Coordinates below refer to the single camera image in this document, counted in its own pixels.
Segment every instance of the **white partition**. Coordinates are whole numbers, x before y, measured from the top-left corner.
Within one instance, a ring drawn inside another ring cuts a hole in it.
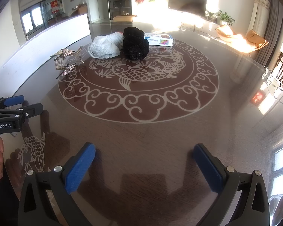
[[[11,97],[51,55],[88,35],[88,18],[83,14],[55,24],[30,39],[0,67],[0,97]]]

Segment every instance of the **round glass table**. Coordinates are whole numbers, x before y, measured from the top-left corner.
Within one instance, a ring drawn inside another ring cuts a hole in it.
[[[25,105],[44,106],[21,133],[2,135],[17,196],[28,170],[64,165],[86,142],[96,156],[72,197],[94,226],[196,225],[217,196],[193,160],[197,143],[238,172],[260,170],[268,197],[282,195],[283,104],[262,80],[265,68],[182,29],[165,31],[174,45],[150,46],[144,60],[89,56],[91,39],[130,26],[155,31],[138,22],[91,24],[91,36],[68,47],[83,46],[84,63],[56,80],[50,59],[16,92]],[[222,225],[238,199],[239,193]]]

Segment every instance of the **red sign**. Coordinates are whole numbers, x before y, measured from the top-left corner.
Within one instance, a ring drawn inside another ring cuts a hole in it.
[[[52,13],[56,13],[59,11],[59,5],[57,0],[51,2],[51,11]]]

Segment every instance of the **blue gripper pad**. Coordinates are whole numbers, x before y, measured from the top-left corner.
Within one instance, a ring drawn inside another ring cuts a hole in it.
[[[10,106],[13,106],[13,105],[19,105],[19,104],[22,104],[24,102],[24,96],[23,95],[19,95],[19,96],[14,96],[14,97],[10,97],[10,98],[7,98],[5,101],[4,101],[4,105],[6,107],[10,107]]]
[[[211,190],[218,194],[221,193],[223,190],[223,178],[199,144],[195,145],[194,147],[193,157]]]
[[[65,189],[68,194],[78,189],[85,173],[95,157],[95,146],[91,143],[83,151],[77,162],[65,177]]]

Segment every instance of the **television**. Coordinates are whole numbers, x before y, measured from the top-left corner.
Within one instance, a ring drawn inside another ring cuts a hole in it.
[[[206,0],[169,0],[169,9],[205,16]]]

